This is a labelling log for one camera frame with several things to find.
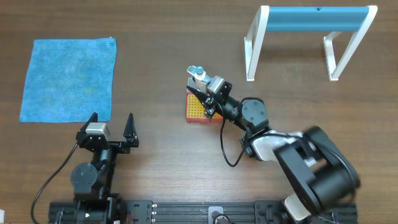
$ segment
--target white bracket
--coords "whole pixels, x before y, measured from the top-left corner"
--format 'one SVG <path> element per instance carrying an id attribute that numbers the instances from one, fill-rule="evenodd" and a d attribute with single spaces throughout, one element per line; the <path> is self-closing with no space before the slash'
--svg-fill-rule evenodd
<path id="1" fill-rule="evenodd" d="M 357 46 L 368 31 L 369 26 L 372 24 L 374 16 L 377 13 L 377 6 L 368 6 L 369 12 L 363 21 L 358 31 L 354 32 L 351 36 L 351 40 L 348 42 L 348 46 L 344 51 L 343 56 L 336 66 L 335 53 L 333 52 L 332 40 L 337 37 L 341 32 L 331 32 L 329 35 L 323 38 L 323 45 L 325 46 L 326 64 L 328 66 L 329 80 L 337 81 L 341 75 L 343 69 L 347 65 L 349 59 L 354 54 Z"/>
<path id="2" fill-rule="evenodd" d="M 246 60 L 246 80 L 254 81 L 261 45 L 266 34 L 269 6 L 260 6 L 244 38 L 244 57 Z"/>

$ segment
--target blue towel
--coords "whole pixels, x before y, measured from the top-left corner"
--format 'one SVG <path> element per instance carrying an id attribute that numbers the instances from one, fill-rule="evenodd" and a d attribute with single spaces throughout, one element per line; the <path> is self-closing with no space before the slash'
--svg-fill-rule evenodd
<path id="1" fill-rule="evenodd" d="M 114 38 L 35 40 L 19 121 L 109 121 L 115 60 Z"/>

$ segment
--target wooden surface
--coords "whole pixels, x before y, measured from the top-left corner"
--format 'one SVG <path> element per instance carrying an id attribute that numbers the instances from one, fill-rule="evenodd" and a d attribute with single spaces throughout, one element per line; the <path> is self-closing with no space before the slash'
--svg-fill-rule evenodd
<path id="1" fill-rule="evenodd" d="M 379 7 L 341 75 L 329 82 L 321 33 L 266 34 L 256 81 L 245 81 L 243 37 L 261 4 Z M 185 122 L 189 65 L 202 65 L 256 96 L 272 127 L 322 127 L 361 175 L 360 223 L 396 223 L 398 208 L 397 1 L 16 1 L 0 2 L 0 208 L 6 222 L 31 222 L 30 205 L 75 143 L 83 123 L 19 123 L 34 39 L 115 37 L 113 111 L 109 128 L 122 140 L 134 113 L 140 147 L 118 158 L 113 192 L 125 199 L 252 202 L 292 193 L 281 169 L 246 156 L 234 169 L 221 155 L 219 124 Z M 335 40 L 343 54 L 349 35 Z M 242 133 L 226 125 L 231 160 Z M 73 198 L 70 172 L 91 153 L 79 149 L 47 186 L 35 215 L 50 201 Z"/>

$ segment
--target blue bar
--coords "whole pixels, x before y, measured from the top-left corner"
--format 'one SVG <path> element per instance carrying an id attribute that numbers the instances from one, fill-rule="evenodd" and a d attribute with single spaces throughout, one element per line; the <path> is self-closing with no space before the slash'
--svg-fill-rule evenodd
<path id="1" fill-rule="evenodd" d="M 369 8 L 270 7 L 266 32 L 358 31 Z"/>

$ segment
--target yellow grid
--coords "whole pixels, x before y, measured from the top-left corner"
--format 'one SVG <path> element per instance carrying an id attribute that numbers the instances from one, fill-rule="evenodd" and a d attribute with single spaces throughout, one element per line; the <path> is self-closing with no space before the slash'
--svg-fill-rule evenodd
<path id="1" fill-rule="evenodd" d="M 194 94 L 189 93 L 187 99 L 187 117 L 188 118 L 206 118 L 205 109 L 199 102 L 198 98 Z M 214 118 L 222 118 L 218 113 L 216 113 Z"/>

